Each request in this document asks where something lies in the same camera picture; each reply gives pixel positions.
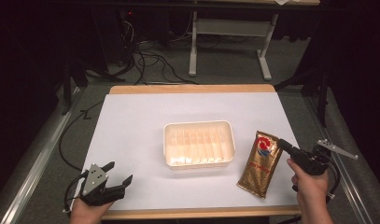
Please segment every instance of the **gold foil bag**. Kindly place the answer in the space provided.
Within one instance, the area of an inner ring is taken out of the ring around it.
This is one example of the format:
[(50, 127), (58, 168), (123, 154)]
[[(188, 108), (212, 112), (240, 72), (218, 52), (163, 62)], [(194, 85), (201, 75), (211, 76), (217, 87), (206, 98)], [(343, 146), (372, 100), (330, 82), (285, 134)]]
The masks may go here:
[(237, 186), (265, 199), (274, 169), (282, 155), (277, 147), (279, 138), (268, 133), (257, 132), (256, 140)]

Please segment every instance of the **white table surface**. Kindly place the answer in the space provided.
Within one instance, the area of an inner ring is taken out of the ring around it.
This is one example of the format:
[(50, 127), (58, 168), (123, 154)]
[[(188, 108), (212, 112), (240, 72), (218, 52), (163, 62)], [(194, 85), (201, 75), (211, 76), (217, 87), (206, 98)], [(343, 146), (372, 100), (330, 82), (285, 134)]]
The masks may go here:
[[(226, 167), (171, 170), (163, 156), (163, 128), (168, 123), (227, 120), (235, 155)], [(297, 204), (283, 152), (266, 199), (236, 186), (244, 171), (256, 131), (298, 146), (275, 92), (108, 94), (84, 170), (114, 161), (107, 187), (129, 175), (125, 198), (110, 211), (237, 208)]]

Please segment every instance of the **hand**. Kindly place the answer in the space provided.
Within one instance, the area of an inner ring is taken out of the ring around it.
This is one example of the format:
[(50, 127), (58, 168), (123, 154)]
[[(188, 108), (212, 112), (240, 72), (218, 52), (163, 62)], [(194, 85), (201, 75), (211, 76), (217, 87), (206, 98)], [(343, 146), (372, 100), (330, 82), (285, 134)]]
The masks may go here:
[(82, 202), (82, 200), (75, 199), (71, 212), (70, 224), (97, 224), (113, 203), (114, 202), (106, 203), (101, 206), (88, 206)]
[(323, 175), (309, 175), (292, 159), (288, 159), (288, 164), (295, 173), (291, 182), (298, 187), (297, 200), (303, 223), (332, 223), (326, 205), (329, 187), (327, 171)]

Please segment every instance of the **metal rail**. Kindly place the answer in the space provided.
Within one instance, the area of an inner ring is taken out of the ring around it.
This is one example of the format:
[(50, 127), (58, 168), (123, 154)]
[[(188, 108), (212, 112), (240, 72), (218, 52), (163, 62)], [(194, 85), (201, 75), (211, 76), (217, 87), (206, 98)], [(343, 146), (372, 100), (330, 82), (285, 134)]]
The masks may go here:
[[(79, 99), (81, 95), (80, 93), (81, 92), (79, 88), (76, 88), (74, 90), (73, 92), (74, 101), (73, 101), (73, 106), (71, 108), (73, 108), (76, 105), (77, 100)], [(37, 186), (39, 180), (41, 179), (41, 176), (43, 175), (45, 171), (45, 168), (48, 165), (49, 158), (51, 157), (54, 151), (54, 148), (56, 147), (56, 144), (59, 142), (59, 138), (61, 137), (64, 127), (67, 121), (70, 119), (71, 114), (72, 112), (71, 110), (69, 110), (65, 116), (60, 117), (59, 124), (57, 125), (56, 131), (50, 137), (50, 140), (46, 142), (45, 145), (43, 146), (40, 154), (35, 160), (35, 164), (33, 165), (29, 174), (26, 176), (26, 179), (21, 185), (21, 188), (18, 191), (18, 194), (16, 195), (11, 206), (8, 208), (6, 214), (4, 215), (3, 220), (1, 221), (1, 224), (10, 224), (10, 223), (18, 222), (21, 216), (21, 213), (23, 212), (24, 208), (26, 207), (26, 204), (29, 202), (30, 198), (32, 197), (33, 192), (35, 191), (35, 187)]]
[[(323, 135), (323, 138), (329, 139), (331, 141), (331, 136), (328, 132), (328, 130), (320, 124), (318, 121), (317, 117), (317, 108), (309, 97), (304, 97), (305, 104), (308, 106), (308, 108), (311, 110), (311, 114), (315, 122), (317, 123), (317, 127), (319, 128), (321, 134)], [(341, 186), (343, 187), (347, 199), (349, 200), (353, 211), (356, 215), (356, 218), (358, 219), (360, 224), (368, 224), (368, 223), (373, 223), (371, 220), (371, 217), (359, 195), (359, 190), (356, 187), (355, 183), (353, 182), (352, 178), (350, 177), (348, 171), (345, 168), (344, 162), (341, 160), (341, 155), (338, 153), (332, 152), (331, 153), (332, 159), (335, 161), (337, 164), (340, 172), (341, 172)]]

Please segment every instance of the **gray carpet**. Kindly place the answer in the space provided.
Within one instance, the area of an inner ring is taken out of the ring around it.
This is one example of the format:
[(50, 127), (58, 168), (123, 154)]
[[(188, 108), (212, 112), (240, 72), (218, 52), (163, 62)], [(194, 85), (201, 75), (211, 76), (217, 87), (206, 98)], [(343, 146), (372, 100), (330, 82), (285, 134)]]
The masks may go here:
[[(186, 42), (171, 45), (168, 49), (159, 45), (154, 46), (152, 43), (142, 45), (141, 48), (142, 52), (152, 50), (163, 55), (169, 64), (175, 68), (178, 76), (199, 84), (265, 83), (262, 80), (260, 66), (255, 57), (254, 46), (260, 43), (260, 39), (255, 38), (243, 42), (241, 41), (243, 39), (240, 38), (226, 38), (224, 39), (225, 41), (220, 42), (218, 45), (210, 39), (200, 43), (202, 48), (199, 48), (198, 51), (197, 77), (188, 77), (190, 46)], [(307, 41), (290, 43), (287, 39), (271, 43), (267, 53), (267, 60), (273, 80), (269, 83), (277, 84), (294, 74), (306, 45)], [(142, 62), (139, 55), (135, 55), (135, 58), (137, 63)], [(155, 58), (146, 58), (146, 65), (148, 66), (145, 70), (144, 79), (147, 84), (165, 82), (167, 79), (178, 81), (169, 67), (164, 67), (163, 69), (161, 61), (157, 62)], [(113, 67), (113, 70), (118, 70), (114, 65), (111, 65), (111, 67)], [(121, 77), (126, 78), (125, 85), (131, 85), (139, 78), (139, 74), (139, 71), (134, 68)], [(90, 78), (90, 86), (83, 91), (80, 101), (73, 108), (70, 121), (79, 115), (80, 110), (87, 109), (103, 100), (109, 88), (113, 85), (117, 85), (117, 83), (111, 83), (99, 78)], [(279, 97), (300, 147), (311, 148), (315, 141), (323, 136), (317, 121), (314, 120), (311, 114), (306, 99), (302, 98), (297, 87), (279, 92)], [(366, 204), (367, 211), (373, 222), (380, 223), (380, 186), (367, 162), (361, 157), (331, 93), (329, 94), (329, 102), (326, 117), (328, 132), (331, 133), (331, 138), (337, 146), (360, 155), (358, 161), (347, 158), (343, 158), (343, 161), (349, 175), (353, 178), (353, 182), (359, 188), (361, 199)], [(98, 105), (88, 113), (88, 117), (91, 119), (79, 119), (75, 122), (64, 136), (62, 141), (63, 154), (77, 167), (82, 167), (85, 160), (101, 107), (102, 105)], [(52, 127), (53, 121), (49, 121), (47, 126)], [(39, 145), (42, 145), (43, 140), (48, 140), (47, 136), (44, 135), (47, 133), (50, 133), (48, 127), (43, 129), (32, 147), (29, 148), (29, 151), (18, 165), (15, 174), (0, 195), (0, 221), (39, 154)], [(65, 164), (61, 159), (58, 148), (55, 148), (33, 196), (21, 215), (19, 223), (68, 223), (67, 216), (62, 213), (63, 195), (70, 181), (77, 175), (79, 175), (79, 172)], [(335, 223), (359, 223), (342, 187), (338, 188), (336, 198), (330, 202), (329, 209)], [(288, 218), (291, 217), (270, 217), (269, 222), (277, 223)], [(261, 219), (235, 219), (229, 222), (257, 223), (257, 220), (260, 223), (264, 221)]]

